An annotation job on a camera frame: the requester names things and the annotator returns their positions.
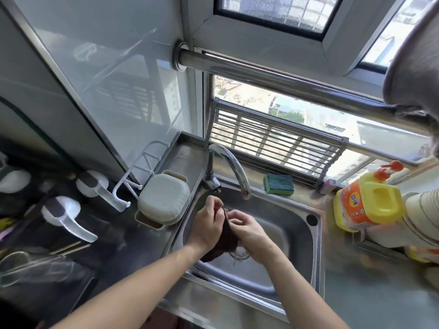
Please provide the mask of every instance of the sink drain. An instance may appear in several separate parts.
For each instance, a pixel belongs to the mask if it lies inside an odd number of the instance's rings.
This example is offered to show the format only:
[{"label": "sink drain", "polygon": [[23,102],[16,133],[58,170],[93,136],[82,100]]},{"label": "sink drain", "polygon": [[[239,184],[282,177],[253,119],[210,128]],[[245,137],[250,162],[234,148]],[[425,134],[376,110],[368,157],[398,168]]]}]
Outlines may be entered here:
[{"label": "sink drain", "polygon": [[234,252],[229,253],[235,260],[243,261],[250,257],[250,254],[245,250],[244,247],[238,247]]}]

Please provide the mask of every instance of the dish soap bottle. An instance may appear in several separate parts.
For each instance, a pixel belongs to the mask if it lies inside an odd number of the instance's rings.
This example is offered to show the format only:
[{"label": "dish soap bottle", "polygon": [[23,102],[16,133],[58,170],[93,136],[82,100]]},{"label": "dish soap bottle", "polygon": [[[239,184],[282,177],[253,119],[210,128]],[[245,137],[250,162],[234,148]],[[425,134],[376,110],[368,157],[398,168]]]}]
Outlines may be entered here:
[{"label": "dish soap bottle", "polygon": [[334,199],[337,226],[348,232],[390,224],[404,213],[404,200],[399,188],[388,185],[386,180],[402,171],[403,164],[394,160],[375,172],[368,172],[339,190]]}]

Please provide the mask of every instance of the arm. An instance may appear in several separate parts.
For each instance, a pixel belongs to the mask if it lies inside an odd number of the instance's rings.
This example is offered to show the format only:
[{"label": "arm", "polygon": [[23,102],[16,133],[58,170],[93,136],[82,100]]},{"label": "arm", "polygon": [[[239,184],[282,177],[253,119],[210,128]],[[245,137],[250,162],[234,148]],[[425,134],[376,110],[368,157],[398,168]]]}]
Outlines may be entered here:
[{"label": "arm", "polygon": [[220,207],[221,200],[209,196],[182,249],[116,283],[52,329],[138,329],[189,267],[215,246],[224,222]]},{"label": "arm", "polygon": [[228,219],[249,254],[266,268],[294,328],[349,329],[271,241],[255,218],[233,210],[228,213]]}]

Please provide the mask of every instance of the orange label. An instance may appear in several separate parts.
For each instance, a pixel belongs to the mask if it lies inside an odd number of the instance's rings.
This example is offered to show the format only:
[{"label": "orange label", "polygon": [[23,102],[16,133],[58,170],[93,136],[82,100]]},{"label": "orange label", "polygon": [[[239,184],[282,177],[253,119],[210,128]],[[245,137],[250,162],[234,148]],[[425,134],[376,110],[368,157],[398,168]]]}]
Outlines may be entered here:
[{"label": "orange label", "polygon": [[364,210],[364,204],[361,199],[361,192],[359,189],[359,180],[356,180],[349,186],[343,188],[341,202],[344,209],[344,214],[347,215],[353,222],[357,224],[369,223],[375,225],[375,223],[366,215]]}]

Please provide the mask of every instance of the hand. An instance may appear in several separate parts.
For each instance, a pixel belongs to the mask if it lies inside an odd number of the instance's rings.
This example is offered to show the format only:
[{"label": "hand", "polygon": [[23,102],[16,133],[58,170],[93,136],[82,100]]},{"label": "hand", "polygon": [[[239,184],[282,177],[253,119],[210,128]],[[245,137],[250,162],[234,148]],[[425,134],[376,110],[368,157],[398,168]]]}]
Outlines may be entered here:
[{"label": "hand", "polygon": [[272,251],[278,249],[254,217],[232,210],[228,213],[228,220],[241,245],[255,261],[264,264]]},{"label": "hand", "polygon": [[204,208],[195,215],[186,245],[196,250],[198,260],[209,252],[220,238],[225,219],[223,205],[219,198],[209,195]]}]

